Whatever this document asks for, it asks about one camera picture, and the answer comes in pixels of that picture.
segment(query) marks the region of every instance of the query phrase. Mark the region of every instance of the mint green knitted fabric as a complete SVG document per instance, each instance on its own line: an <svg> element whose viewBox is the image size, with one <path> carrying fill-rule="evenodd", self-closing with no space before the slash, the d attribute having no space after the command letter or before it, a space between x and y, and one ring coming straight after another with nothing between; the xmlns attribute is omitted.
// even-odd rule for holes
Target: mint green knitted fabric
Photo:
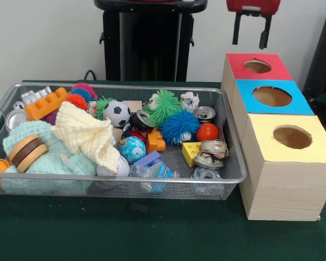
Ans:
<svg viewBox="0 0 326 261"><path fill-rule="evenodd" d="M51 125L44 121L31 121L19 125L3 140L3 147L7 155L13 147L25 137L35 134L48 147L48 152L34 161L26 173L56 174L56 175L88 175L96 174L96 164L89 160L82 152L72 155L64 143L51 132ZM64 163L60 155L69 158ZM18 173L14 166L6 172ZM91 185L91 181L63 181L57 179L22 179L2 178L2 189L10 194L84 194Z"/></svg>

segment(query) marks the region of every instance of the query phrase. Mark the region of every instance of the red object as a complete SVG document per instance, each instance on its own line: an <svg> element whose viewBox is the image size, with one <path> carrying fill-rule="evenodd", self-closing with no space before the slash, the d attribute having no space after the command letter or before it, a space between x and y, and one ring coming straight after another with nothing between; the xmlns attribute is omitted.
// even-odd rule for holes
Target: red object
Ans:
<svg viewBox="0 0 326 261"><path fill-rule="evenodd" d="M137 137L137 138L141 139L143 143L145 143L146 140L147 140L147 133L146 132L141 132L136 127L133 127L131 129L131 135L130 136Z"/></svg>
<svg viewBox="0 0 326 261"><path fill-rule="evenodd" d="M86 110L88 108L84 97L82 97L80 94L70 94L65 101L74 104L76 107L82 110Z"/></svg>
<svg viewBox="0 0 326 261"><path fill-rule="evenodd" d="M228 53L227 59L236 80L292 80L285 64L276 54L235 54ZM252 60L269 64L270 71L256 73L246 68L246 63Z"/></svg>
<svg viewBox="0 0 326 261"><path fill-rule="evenodd" d="M203 123L196 137L198 141L217 140L218 128L212 123Z"/></svg>
<svg viewBox="0 0 326 261"><path fill-rule="evenodd" d="M228 10L236 13L248 10L249 7L255 7L261 9L261 15L275 15L279 5L280 0L227 0Z"/></svg>

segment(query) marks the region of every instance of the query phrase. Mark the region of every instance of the red ball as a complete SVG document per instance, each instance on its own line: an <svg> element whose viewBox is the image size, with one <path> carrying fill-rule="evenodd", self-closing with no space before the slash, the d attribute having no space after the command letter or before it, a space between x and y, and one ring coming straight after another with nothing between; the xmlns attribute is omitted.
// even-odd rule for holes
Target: red ball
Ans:
<svg viewBox="0 0 326 261"><path fill-rule="evenodd" d="M212 123L203 123L197 132L197 140L217 140L218 128Z"/></svg>

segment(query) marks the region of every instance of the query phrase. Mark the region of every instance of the stacked wooden boxes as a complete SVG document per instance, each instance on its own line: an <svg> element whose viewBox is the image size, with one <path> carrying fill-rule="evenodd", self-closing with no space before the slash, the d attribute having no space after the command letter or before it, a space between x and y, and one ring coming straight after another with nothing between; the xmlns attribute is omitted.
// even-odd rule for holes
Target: stacked wooden boxes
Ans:
<svg viewBox="0 0 326 261"><path fill-rule="evenodd" d="M275 54L227 54L227 94L248 167L249 220L316 221L326 202L326 132Z"/></svg>

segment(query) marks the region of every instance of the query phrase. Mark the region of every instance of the black stand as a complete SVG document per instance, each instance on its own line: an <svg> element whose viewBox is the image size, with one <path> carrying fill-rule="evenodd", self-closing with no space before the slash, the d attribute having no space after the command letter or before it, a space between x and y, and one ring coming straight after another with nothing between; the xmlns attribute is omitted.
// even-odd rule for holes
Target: black stand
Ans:
<svg viewBox="0 0 326 261"><path fill-rule="evenodd" d="M326 92L326 21L304 85L303 94L314 100Z"/></svg>
<svg viewBox="0 0 326 261"><path fill-rule="evenodd" d="M193 17L207 0L147 3L94 0L104 10L107 80L185 82Z"/></svg>

